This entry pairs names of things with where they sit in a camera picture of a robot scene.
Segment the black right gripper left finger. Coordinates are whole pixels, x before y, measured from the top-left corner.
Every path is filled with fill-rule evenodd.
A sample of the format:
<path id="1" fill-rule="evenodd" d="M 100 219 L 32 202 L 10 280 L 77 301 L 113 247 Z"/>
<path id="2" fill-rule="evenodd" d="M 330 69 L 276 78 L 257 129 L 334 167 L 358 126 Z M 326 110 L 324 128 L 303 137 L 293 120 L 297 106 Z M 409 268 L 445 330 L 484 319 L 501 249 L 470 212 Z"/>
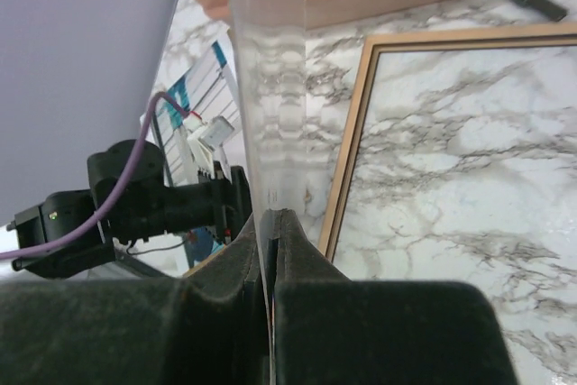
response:
<path id="1" fill-rule="evenodd" d="M 266 384 L 253 222 L 187 277 L 1 285 L 4 384 Z"/>

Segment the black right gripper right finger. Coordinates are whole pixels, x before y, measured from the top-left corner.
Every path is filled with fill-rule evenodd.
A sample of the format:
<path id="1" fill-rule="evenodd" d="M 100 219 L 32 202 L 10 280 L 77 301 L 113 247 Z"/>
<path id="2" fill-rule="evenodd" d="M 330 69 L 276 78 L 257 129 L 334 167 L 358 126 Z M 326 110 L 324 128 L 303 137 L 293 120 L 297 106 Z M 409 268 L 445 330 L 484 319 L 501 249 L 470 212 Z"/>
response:
<path id="1" fill-rule="evenodd" d="M 458 281 L 350 280 L 274 213 L 279 384 L 514 384 L 493 307 Z"/>

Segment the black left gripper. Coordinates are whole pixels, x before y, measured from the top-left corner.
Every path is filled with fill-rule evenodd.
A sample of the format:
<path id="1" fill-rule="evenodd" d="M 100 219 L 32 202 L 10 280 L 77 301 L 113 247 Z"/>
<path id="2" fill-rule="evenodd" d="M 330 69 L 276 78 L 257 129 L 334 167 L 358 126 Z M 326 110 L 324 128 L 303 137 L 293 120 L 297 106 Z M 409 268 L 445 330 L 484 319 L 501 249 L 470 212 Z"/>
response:
<path id="1" fill-rule="evenodd" d="M 112 192 L 132 151 L 133 140 L 114 144 L 87 159 L 89 187 L 51 194 L 39 205 L 15 215 L 8 225 L 22 248 L 44 245 L 85 223 Z M 194 185 L 169 187 L 164 183 L 165 158 L 146 142 L 131 180 L 112 209 L 95 227 L 67 246 L 37 257 L 18 255 L 13 270 L 27 270 L 49 280 L 70 278 L 84 270 L 116 261 L 115 242 L 132 247 L 163 234 L 189 234 L 212 227 L 216 240 L 230 243 L 252 213 L 248 180 L 234 166 L 227 179 L 217 173 L 202 176 Z"/>

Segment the blue wooden picture frame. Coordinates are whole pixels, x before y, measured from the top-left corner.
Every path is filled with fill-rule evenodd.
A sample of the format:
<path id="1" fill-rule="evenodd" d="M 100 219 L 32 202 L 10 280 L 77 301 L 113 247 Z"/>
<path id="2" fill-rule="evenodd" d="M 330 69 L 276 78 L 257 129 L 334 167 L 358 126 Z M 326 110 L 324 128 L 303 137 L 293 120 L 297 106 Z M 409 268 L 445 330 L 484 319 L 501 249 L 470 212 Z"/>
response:
<path id="1" fill-rule="evenodd" d="M 544 23 L 368 36 L 362 47 L 341 148 L 335 164 L 333 182 L 319 235 L 319 251 L 329 261 L 334 260 L 379 56 L 382 53 L 504 50 L 566 47 L 575 44 L 576 23 Z"/>

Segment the clear acrylic frame pane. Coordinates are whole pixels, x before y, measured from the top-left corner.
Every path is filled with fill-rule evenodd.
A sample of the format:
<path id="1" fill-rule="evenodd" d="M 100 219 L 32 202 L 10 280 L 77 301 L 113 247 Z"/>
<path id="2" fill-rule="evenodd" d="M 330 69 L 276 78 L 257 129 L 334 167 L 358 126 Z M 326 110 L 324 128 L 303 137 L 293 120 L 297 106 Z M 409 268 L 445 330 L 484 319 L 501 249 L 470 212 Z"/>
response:
<path id="1" fill-rule="evenodd" d="M 265 303 L 267 383 L 275 378 L 275 219 L 302 199 L 298 158 L 306 118 L 306 0 L 229 0 Z"/>

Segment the photo print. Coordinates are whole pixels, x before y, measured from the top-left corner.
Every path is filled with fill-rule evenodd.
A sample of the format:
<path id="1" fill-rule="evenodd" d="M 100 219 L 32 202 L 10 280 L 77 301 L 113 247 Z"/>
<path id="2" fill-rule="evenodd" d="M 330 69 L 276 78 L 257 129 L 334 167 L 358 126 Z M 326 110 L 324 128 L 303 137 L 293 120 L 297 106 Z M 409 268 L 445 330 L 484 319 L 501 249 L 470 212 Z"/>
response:
<path id="1" fill-rule="evenodd" d="M 192 67 L 168 87 L 167 92 L 179 105 L 193 111 L 203 121 L 209 122 L 221 115 L 233 125 L 236 133 L 214 155 L 215 162 L 221 165 L 227 178 L 231 177 L 232 166 L 247 166 L 237 106 L 234 51 L 229 37 L 217 38 Z M 155 142 L 163 151 L 166 185 L 194 185 L 202 179 L 203 175 L 197 173 L 186 144 L 183 118 L 168 103 L 161 101 L 157 105 L 147 140 Z M 179 277 L 222 248 L 223 245 L 216 240 L 215 229 L 207 227 L 189 234 L 157 236 L 149 247 L 138 243 L 134 254 L 153 268 Z"/>

